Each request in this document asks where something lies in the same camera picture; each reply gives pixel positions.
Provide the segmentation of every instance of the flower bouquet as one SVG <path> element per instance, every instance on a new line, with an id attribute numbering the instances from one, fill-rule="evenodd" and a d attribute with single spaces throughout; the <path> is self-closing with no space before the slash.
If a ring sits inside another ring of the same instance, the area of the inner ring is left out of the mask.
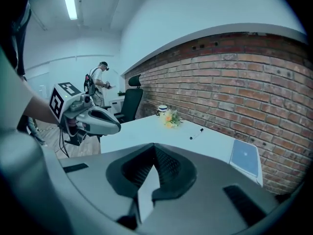
<path id="1" fill-rule="evenodd" d="M 160 119 L 167 128 L 176 128 L 182 123 L 178 112 L 172 110 L 168 110 L 164 114 L 160 114 Z"/>

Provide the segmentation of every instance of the backpack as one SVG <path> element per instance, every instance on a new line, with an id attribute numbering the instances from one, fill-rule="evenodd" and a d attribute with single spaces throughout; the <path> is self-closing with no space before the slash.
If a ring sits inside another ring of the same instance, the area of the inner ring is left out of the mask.
<path id="1" fill-rule="evenodd" d="M 93 82 L 93 79 L 92 79 L 92 75 L 94 74 L 94 72 L 97 69 L 98 68 L 95 68 L 91 75 L 89 75 L 89 74 L 85 75 L 84 90 L 85 90 L 86 94 L 88 94 L 90 96 L 93 96 L 96 93 L 96 91 L 98 90 L 98 88 L 96 88 L 96 86 Z"/>

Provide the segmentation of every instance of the ceiling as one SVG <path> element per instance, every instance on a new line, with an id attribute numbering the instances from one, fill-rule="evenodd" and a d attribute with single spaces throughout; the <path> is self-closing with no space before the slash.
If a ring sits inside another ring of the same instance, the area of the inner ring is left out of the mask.
<path id="1" fill-rule="evenodd" d="M 83 28 L 119 32 L 143 0 L 75 0 L 77 20 L 70 20 L 65 0 L 29 0 L 32 18 L 27 30 Z"/>

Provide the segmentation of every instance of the light fixture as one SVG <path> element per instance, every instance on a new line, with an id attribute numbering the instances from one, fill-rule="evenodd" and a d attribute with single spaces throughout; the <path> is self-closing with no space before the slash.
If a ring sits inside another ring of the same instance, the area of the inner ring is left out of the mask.
<path id="1" fill-rule="evenodd" d="M 75 0 L 65 0 L 65 4 L 67 5 L 67 12 L 68 12 L 69 18 L 71 20 L 77 19 Z"/>

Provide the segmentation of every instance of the wooden floor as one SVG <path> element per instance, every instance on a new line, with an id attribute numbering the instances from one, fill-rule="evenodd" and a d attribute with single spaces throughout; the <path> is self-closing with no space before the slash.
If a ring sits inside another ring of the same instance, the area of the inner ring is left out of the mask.
<path id="1" fill-rule="evenodd" d="M 55 124 L 36 121 L 42 138 L 46 141 L 48 148 L 54 151 L 58 159 L 67 158 L 59 146 L 60 129 Z M 69 140 L 68 134 L 63 133 L 64 140 Z M 82 157 L 87 155 L 100 154 L 100 143 L 96 136 L 89 137 L 81 143 L 80 146 L 75 146 L 65 143 L 68 155 L 72 157 Z"/>

